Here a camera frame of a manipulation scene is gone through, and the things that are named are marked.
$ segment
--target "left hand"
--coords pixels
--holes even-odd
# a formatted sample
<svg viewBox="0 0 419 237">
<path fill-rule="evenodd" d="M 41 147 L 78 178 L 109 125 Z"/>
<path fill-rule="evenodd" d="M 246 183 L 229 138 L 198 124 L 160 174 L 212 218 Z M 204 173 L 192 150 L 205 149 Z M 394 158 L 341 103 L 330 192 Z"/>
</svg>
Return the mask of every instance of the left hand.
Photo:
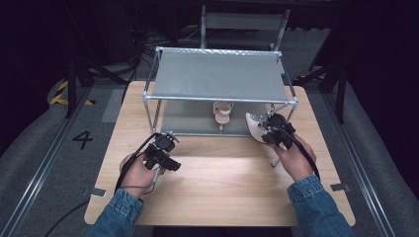
<svg viewBox="0 0 419 237">
<path fill-rule="evenodd" d="M 120 164 L 120 171 L 123 168 L 123 165 L 126 161 L 132 156 L 132 154 L 127 155 L 126 158 Z M 148 170 L 144 166 L 144 161 L 148 158 L 144 153 L 141 153 L 137 156 L 134 163 L 129 167 L 126 176 L 124 177 L 123 182 L 121 183 L 121 188 L 124 189 L 127 193 L 134 196 L 137 199 L 140 199 L 149 188 L 153 185 L 154 175 L 157 172 L 157 169 Z M 161 168 L 160 174 L 164 173 L 164 169 Z"/>
</svg>

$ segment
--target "metal rail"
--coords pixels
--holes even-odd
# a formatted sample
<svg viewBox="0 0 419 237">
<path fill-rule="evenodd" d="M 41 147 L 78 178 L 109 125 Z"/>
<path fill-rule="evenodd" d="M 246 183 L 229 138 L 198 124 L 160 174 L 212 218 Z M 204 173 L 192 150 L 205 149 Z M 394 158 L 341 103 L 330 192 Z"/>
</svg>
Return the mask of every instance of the metal rail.
<svg viewBox="0 0 419 237">
<path fill-rule="evenodd" d="M 80 111 L 80 108 L 87 100 L 91 90 L 92 88 L 82 88 L 80 90 L 80 95 L 78 97 L 77 106 L 74 112 L 61 125 L 61 128 L 57 136 L 55 137 L 54 141 L 52 142 L 45 156 L 43 157 L 43 160 L 40 166 L 38 167 L 36 173 L 30 180 L 24 194 L 21 197 L 21 200 L 19 201 L 18 205 L 13 211 L 7 224 L 4 226 L 4 229 L 0 233 L 1 237 L 15 236 L 19 231 L 19 228 L 22 226 L 26 215 L 31 209 L 32 204 L 37 198 L 37 195 L 40 192 L 42 185 L 45 182 L 46 177 L 48 176 L 49 171 L 51 170 L 53 163 L 56 160 L 56 155 L 61 148 L 62 141 L 65 135 L 67 134 L 69 128 L 73 125 L 74 120 L 77 117 L 78 112 Z"/>
<path fill-rule="evenodd" d="M 350 164 L 352 170 L 354 171 L 355 177 L 360 185 L 361 191 L 364 195 L 364 198 L 367 202 L 367 205 L 370 209 L 370 212 L 373 216 L 374 221 L 376 222 L 379 234 L 381 236 L 395 236 L 394 231 L 391 227 L 391 224 L 388 221 L 387 216 L 379 202 L 376 191 L 368 178 L 368 175 L 363 167 L 363 164 L 358 156 L 357 151 L 349 137 L 349 134 L 346 130 L 345 125 L 341 124 L 334 113 L 334 102 L 332 96 L 329 94 L 323 94 L 323 100 L 326 104 L 327 109 L 333 117 L 333 121 L 336 125 L 336 128 L 345 144 L 345 147 L 350 156 Z"/>
</svg>

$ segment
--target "jacket cuff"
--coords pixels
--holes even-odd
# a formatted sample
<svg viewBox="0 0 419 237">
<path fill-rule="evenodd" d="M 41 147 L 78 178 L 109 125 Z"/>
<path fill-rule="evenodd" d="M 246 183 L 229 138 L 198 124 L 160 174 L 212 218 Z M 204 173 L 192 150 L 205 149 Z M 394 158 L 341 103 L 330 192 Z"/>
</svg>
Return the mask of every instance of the jacket cuff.
<svg viewBox="0 0 419 237">
<path fill-rule="evenodd" d="M 317 176 L 310 175 L 290 185 L 287 191 L 291 202 L 295 203 L 319 192 L 323 192 L 324 189 Z"/>
<path fill-rule="evenodd" d="M 121 189 L 117 190 L 109 205 L 119 213 L 130 218 L 132 223 L 138 220 L 144 208 L 142 200 L 136 199 Z"/>
</svg>

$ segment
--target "black curtain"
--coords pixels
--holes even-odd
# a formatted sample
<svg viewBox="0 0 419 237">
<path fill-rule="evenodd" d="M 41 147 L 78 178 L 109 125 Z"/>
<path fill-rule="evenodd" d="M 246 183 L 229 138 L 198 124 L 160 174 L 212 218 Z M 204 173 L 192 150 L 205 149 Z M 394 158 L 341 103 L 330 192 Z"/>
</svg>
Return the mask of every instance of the black curtain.
<svg viewBox="0 0 419 237">
<path fill-rule="evenodd" d="M 347 79 L 401 176 L 419 198 L 419 15 L 412 2 L 366 1 L 340 16 L 313 65 L 345 60 Z"/>
</svg>

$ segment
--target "frosted plastic sheet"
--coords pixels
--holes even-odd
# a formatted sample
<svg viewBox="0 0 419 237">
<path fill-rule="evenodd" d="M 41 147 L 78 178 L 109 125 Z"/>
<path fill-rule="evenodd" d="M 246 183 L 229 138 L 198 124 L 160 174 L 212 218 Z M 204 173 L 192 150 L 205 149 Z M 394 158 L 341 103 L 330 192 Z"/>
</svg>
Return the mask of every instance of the frosted plastic sheet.
<svg viewBox="0 0 419 237">
<path fill-rule="evenodd" d="M 246 113 L 264 115 L 266 112 L 265 104 L 235 103 L 230 121 L 219 130 L 212 113 L 212 102 L 171 100 L 166 102 L 161 131 L 173 131 L 177 135 L 250 136 Z"/>
<path fill-rule="evenodd" d="M 152 99 L 287 102 L 281 54 L 163 48 Z"/>
</svg>

